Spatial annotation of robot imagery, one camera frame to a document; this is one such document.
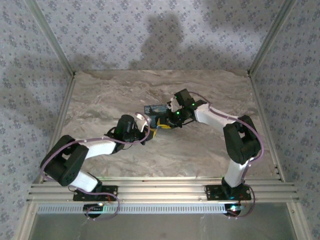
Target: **perforated strip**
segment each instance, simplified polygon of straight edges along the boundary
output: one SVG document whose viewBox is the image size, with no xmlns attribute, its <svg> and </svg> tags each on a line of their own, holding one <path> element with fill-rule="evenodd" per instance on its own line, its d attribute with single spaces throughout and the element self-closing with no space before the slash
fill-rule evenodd
<svg viewBox="0 0 320 240">
<path fill-rule="evenodd" d="M 95 212 L 112 214 L 117 205 L 106 205 L 103 211 Z M 40 204 L 38 214 L 81 214 L 83 204 Z M 221 214 L 226 213 L 225 205 L 219 203 L 196 204 L 123 204 L 119 214 Z"/>
</svg>

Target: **gray marble surface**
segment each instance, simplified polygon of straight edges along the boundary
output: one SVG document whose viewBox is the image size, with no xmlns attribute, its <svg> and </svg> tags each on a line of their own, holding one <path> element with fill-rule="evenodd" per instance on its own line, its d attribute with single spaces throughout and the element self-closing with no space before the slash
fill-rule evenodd
<svg viewBox="0 0 320 240">
<path fill-rule="evenodd" d="M 206 96 L 225 113 L 249 115 L 265 138 L 249 79 L 223 70 L 77 72 L 62 135 L 100 137 L 117 125 L 121 115 L 143 112 L 145 105 L 164 104 L 184 88 Z M 266 141 L 264 145 L 264 157 L 252 165 L 248 176 L 275 175 Z M 193 122 L 183 128 L 159 129 L 145 146 L 87 159 L 83 169 L 104 177 L 222 177 L 229 161 L 224 136 Z"/>
</svg>

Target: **floral pattern wall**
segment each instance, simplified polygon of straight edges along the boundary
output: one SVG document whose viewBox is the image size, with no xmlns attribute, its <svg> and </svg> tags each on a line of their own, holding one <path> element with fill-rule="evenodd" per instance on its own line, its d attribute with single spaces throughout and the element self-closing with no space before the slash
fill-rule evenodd
<svg viewBox="0 0 320 240">
<path fill-rule="evenodd" d="M 297 1 L 256 71 L 286 180 L 296 182 L 314 239 L 320 239 L 320 2 Z"/>
<path fill-rule="evenodd" d="M 11 240 L 70 75 L 24 1 L 0 9 L 0 239 Z"/>
<path fill-rule="evenodd" d="M 248 69 L 283 0 L 38 0 L 74 70 Z"/>
</svg>

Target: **wall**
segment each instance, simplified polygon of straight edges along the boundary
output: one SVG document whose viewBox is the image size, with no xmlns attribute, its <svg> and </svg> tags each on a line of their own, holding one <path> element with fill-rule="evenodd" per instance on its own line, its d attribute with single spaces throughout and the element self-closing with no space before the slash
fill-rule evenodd
<svg viewBox="0 0 320 240">
<path fill-rule="evenodd" d="M 23 1 L 0 1 L 0 9 L 0 239 L 10 240 L 70 75 Z"/>
<path fill-rule="evenodd" d="M 39 0 L 74 70 L 242 69 L 282 0 Z"/>
<path fill-rule="evenodd" d="M 298 1 L 254 76 L 286 180 L 320 239 L 320 3 Z"/>
</svg>

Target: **enclosure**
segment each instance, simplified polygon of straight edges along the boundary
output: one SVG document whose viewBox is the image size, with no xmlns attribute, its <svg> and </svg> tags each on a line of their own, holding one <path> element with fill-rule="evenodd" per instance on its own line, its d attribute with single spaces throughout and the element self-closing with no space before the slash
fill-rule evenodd
<svg viewBox="0 0 320 240">
<path fill-rule="evenodd" d="M 317 1 L 15 0 L 1 9 L 1 239 L 320 238 Z M 199 122 L 84 162 L 118 186 L 122 207 L 107 227 L 86 220 L 88 202 L 39 176 L 62 135 L 101 137 L 121 115 L 182 89 L 252 118 L 265 151 L 246 175 L 250 216 L 229 219 L 232 201 L 207 201 L 204 187 L 221 184 L 230 158 L 223 132 Z"/>
</svg>

